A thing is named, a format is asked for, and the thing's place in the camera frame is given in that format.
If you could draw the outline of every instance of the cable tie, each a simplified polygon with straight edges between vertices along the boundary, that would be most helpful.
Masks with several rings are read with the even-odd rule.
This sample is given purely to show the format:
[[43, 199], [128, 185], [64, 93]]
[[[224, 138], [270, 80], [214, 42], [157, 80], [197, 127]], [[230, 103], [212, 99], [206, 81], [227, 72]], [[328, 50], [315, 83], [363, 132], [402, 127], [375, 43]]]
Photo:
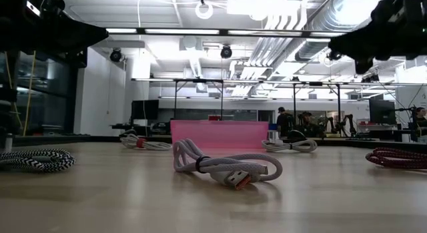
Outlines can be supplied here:
[[200, 171], [200, 162], [202, 162], [203, 161], [203, 159], [205, 159], [205, 158], [210, 158], [209, 156], [202, 156], [202, 157], [199, 157], [196, 161], [195, 161], [195, 170], [197, 171], [197, 172], [199, 172], [199, 173], [202, 173], [202, 174], [206, 174], [206, 172], [201, 172]]
[[143, 148], [144, 142], [146, 142], [146, 140], [145, 140], [144, 138], [139, 138], [139, 139], [136, 141], [136, 147], [138, 147], [138, 148]]

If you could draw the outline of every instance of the computer screen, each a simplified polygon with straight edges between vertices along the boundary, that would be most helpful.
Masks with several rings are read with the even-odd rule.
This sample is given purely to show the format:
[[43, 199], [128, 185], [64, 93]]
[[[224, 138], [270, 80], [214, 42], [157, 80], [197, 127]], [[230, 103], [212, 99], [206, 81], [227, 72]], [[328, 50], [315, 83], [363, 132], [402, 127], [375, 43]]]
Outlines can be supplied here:
[[134, 120], [156, 120], [158, 112], [159, 100], [135, 100], [132, 102], [132, 118]]
[[396, 124], [396, 114], [394, 111], [394, 102], [370, 99], [369, 100], [369, 112], [370, 121], [377, 124]]

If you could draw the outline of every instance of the pink container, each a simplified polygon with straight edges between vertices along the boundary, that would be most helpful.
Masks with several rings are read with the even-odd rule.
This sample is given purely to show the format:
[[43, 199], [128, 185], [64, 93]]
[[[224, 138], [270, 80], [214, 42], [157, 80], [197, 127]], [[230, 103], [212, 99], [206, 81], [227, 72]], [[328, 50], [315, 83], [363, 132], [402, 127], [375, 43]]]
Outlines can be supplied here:
[[191, 139], [199, 148], [262, 148], [268, 122], [171, 121], [172, 142]]

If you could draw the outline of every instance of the glass wall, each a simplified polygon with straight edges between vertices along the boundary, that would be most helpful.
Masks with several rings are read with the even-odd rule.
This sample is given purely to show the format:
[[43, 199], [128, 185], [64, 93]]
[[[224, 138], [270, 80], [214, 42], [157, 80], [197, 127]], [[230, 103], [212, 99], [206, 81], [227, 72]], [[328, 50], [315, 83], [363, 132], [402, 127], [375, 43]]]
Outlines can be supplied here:
[[[26, 136], [72, 133], [77, 70], [42, 53], [37, 54], [34, 67], [33, 60], [33, 55], [21, 52], [18, 68], [11, 72], [12, 77], [13, 73], [16, 73], [14, 75], [18, 91], [16, 105], [21, 121], [21, 133], [25, 125], [27, 106], [29, 107]], [[0, 53], [0, 84], [8, 81], [5, 54]]]
[[[256, 110], [225, 109], [223, 119], [232, 121], [257, 121]], [[209, 116], [221, 116], [220, 109], [177, 109], [177, 120], [208, 120]], [[159, 109], [157, 122], [168, 122], [173, 118], [173, 109]]]

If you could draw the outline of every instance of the wooden table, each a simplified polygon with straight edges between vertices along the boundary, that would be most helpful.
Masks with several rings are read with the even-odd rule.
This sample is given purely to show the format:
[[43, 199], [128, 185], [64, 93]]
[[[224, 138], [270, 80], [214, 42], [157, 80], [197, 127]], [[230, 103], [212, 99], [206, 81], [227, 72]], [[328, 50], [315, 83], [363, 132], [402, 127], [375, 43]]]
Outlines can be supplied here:
[[[416, 233], [427, 229], [427, 175], [378, 168], [365, 160], [369, 152], [365, 149], [319, 147], [313, 154], [270, 154], [283, 164], [282, 176], [237, 192], [217, 184], [209, 174], [175, 173], [171, 152], [131, 150], [116, 143], [51, 147], [74, 152], [77, 163], [70, 171], [0, 172], [2, 232]], [[260, 151], [205, 152], [220, 157]]]

